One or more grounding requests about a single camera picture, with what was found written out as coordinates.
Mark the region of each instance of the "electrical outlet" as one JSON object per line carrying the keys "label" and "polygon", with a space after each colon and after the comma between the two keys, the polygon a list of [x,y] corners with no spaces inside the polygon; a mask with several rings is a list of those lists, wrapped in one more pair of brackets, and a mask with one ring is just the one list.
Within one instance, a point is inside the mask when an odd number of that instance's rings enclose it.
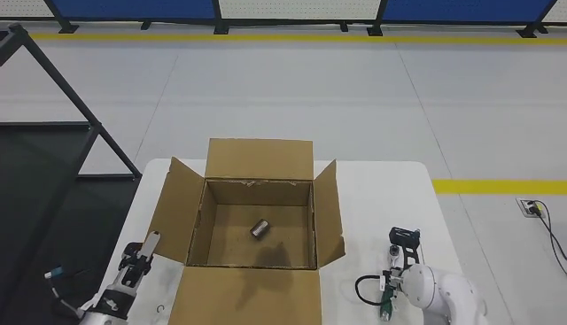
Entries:
{"label": "electrical outlet", "polygon": [[[533,202],[533,199],[516,198],[516,202],[517,202],[518,207],[520,207],[520,211],[522,211],[522,214],[524,215],[525,218],[538,218],[537,214],[530,212],[530,207],[532,206],[532,204],[530,202]],[[546,214],[545,214],[545,212],[543,212],[541,207],[537,204],[536,204],[536,206],[541,211],[541,218],[546,218]]]}

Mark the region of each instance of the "metal can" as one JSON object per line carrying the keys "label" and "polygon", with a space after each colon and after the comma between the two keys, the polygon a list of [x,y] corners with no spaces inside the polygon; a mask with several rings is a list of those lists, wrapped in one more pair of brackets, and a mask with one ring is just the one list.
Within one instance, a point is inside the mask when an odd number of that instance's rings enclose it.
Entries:
{"label": "metal can", "polygon": [[250,234],[256,239],[261,240],[262,237],[266,235],[269,231],[270,225],[266,220],[259,220],[255,226],[250,229]]}

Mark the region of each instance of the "gray floor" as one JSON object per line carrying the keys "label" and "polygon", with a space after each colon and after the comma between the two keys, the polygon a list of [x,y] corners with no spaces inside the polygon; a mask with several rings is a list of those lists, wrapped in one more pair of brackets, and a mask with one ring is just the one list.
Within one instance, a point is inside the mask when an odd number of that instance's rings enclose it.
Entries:
{"label": "gray floor", "polygon": [[[141,168],[241,136],[313,140],[317,159],[421,161],[432,178],[567,179],[565,47],[40,45]],[[0,121],[80,117],[25,51],[0,68]],[[98,142],[83,170],[117,166]],[[567,245],[567,197],[537,197]],[[492,324],[565,323],[567,278],[515,198],[439,202]]]}

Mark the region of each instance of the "table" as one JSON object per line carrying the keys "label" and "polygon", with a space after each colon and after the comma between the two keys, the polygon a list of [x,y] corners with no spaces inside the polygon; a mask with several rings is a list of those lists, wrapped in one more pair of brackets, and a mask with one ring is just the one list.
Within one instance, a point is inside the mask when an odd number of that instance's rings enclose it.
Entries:
{"label": "table", "polygon": [[[154,159],[145,168],[98,296],[118,274],[124,247],[129,242],[144,240],[169,161]],[[182,161],[200,174],[205,172],[205,160]],[[315,161],[315,175],[328,164],[328,161]],[[388,233],[392,227],[421,229],[422,262],[447,271],[462,272],[430,176],[423,164],[339,161],[337,183],[346,256],[320,271],[323,324],[380,322],[377,308],[363,304],[356,297],[354,281],[361,275],[379,274],[388,268]],[[156,255],[151,272],[143,279],[128,315],[130,324],[167,324],[182,270],[183,264]],[[377,282],[361,283],[361,294],[377,299]],[[394,301],[390,324],[421,325],[422,312],[400,295]]]}

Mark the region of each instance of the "cardboard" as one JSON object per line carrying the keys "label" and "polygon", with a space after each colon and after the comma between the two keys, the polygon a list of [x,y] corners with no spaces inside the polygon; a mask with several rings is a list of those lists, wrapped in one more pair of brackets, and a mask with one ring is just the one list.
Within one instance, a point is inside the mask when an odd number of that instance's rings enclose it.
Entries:
{"label": "cardboard", "polygon": [[212,139],[205,177],[172,158],[148,230],[186,266],[169,324],[320,324],[318,269],[345,255],[336,170],[313,180],[303,141]]}

